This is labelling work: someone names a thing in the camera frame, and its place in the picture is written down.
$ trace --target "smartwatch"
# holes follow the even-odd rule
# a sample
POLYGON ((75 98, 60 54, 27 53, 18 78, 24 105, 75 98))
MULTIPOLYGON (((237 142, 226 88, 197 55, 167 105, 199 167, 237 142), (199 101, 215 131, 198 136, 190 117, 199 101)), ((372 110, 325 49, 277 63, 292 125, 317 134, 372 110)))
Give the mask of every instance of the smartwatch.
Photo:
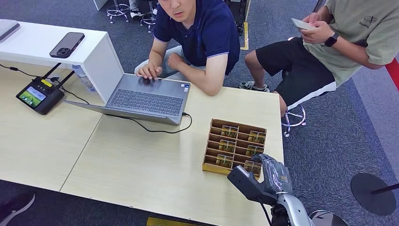
POLYGON ((324 42, 324 45, 327 47, 332 47, 336 43, 338 37, 339 37, 339 35, 337 33, 334 33, 333 36, 329 37, 327 39, 327 41, 324 42))

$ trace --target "laptop keyboard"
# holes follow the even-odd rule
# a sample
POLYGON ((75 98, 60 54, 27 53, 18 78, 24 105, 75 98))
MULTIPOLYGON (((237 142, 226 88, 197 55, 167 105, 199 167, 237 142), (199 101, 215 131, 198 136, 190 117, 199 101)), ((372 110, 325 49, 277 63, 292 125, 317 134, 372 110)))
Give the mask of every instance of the laptop keyboard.
POLYGON ((183 98, 118 89, 110 106, 178 116, 183 98))

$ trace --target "seated person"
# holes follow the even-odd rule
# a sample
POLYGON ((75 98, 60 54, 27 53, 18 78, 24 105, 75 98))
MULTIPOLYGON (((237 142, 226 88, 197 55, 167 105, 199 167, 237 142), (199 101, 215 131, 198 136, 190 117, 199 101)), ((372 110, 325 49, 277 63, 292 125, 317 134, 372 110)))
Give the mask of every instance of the seated person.
POLYGON ((274 93, 280 113, 326 92, 335 91, 361 66, 379 69, 399 51, 399 1, 327 0, 303 21, 317 27, 300 30, 302 38, 277 42, 245 56, 254 81, 241 89, 266 91, 264 72, 289 71, 274 93))
MULTIPOLYGON (((130 16, 134 20, 140 20, 141 16, 144 15, 138 7, 138 0, 129 0, 129 5, 130 5, 130 16)), ((153 6, 153 14, 157 14, 157 1, 152 1, 152 6, 153 6)))
POLYGON ((190 81, 216 95, 239 59, 233 15, 221 0, 161 0, 150 56, 135 69, 146 79, 190 81), (166 51, 168 42, 181 46, 166 51))

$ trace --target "water bottle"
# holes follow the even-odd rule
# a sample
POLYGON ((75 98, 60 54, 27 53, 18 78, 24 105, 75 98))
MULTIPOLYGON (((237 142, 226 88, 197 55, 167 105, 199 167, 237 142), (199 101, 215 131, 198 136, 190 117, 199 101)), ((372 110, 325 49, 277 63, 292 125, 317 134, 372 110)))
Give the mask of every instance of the water bottle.
POLYGON ((86 85, 88 91, 94 92, 96 90, 80 65, 72 65, 72 70, 80 78, 80 81, 86 85))

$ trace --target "cardboard tray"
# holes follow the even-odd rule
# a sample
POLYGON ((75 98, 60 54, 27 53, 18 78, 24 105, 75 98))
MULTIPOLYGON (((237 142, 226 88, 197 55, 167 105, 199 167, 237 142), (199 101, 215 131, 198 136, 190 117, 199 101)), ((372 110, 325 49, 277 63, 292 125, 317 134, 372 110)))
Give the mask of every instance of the cardboard tray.
MULTIPOLYGON (((251 161, 251 156, 246 155, 248 145, 260 147, 263 150, 263 153, 266 138, 264 139, 263 143, 248 141, 250 131, 257 131, 267 134, 266 129, 264 128, 244 125, 236 122, 223 121, 219 119, 212 119, 207 146, 205 148, 204 161, 202 163, 202 170, 228 175, 234 167, 238 165, 244 167, 245 161, 251 161), (222 136, 222 126, 238 128, 237 135, 235 137, 222 136), (235 142, 236 145, 233 152, 219 150, 220 140, 235 142), (216 161, 219 154, 232 157, 231 164, 224 166, 217 165, 216 161)), ((258 173, 254 172, 256 178, 259 178, 260 172, 261 169, 259 169, 258 173)))

